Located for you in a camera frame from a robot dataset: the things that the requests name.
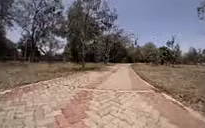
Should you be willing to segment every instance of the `treeline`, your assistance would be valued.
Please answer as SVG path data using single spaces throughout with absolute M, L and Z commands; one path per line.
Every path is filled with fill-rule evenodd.
M 139 46 L 117 19 L 106 0 L 75 0 L 67 9 L 62 0 L 0 0 L 0 60 L 73 61 L 83 67 L 85 62 L 205 63 L 205 50 L 191 48 L 182 55 L 174 38 L 163 47 Z M 14 27 L 22 30 L 16 44 L 6 38 Z

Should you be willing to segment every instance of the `sky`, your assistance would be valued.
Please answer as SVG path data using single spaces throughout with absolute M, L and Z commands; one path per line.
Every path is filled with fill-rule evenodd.
M 196 12 L 200 0 L 113 0 L 111 3 L 119 15 L 119 27 L 134 33 L 140 45 L 153 42 L 163 46 L 174 36 L 183 51 L 190 47 L 205 48 L 205 22 L 198 19 Z M 13 28 L 7 37 L 17 42 L 21 37 L 19 29 Z

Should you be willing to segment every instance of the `paved path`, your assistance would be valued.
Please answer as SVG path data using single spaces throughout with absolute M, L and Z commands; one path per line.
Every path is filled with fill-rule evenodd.
M 0 128 L 205 128 L 129 65 L 0 94 Z

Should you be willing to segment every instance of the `dry grass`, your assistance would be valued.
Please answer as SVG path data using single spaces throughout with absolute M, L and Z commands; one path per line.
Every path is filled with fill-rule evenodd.
M 132 67 L 142 79 L 205 115 L 205 66 Z
M 103 64 L 88 63 L 84 70 L 73 63 L 0 63 L 0 91 L 29 83 L 71 75 L 79 71 L 104 69 Z

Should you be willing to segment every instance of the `green foliage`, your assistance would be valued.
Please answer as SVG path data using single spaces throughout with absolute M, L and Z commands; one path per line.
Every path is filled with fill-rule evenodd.
M 160 47 L 159 48 L 159 54 L 160 54 L 160 63 L 167 64 L 168 62 L 171 62 L 172 60 L 172 51 L 168 47 Z
M 156 45 L 152 42 L 146 43 L 142 47 L 142 54 L 144 56 L 145 62 L 147 63 L 159 63 L 159 50 Z

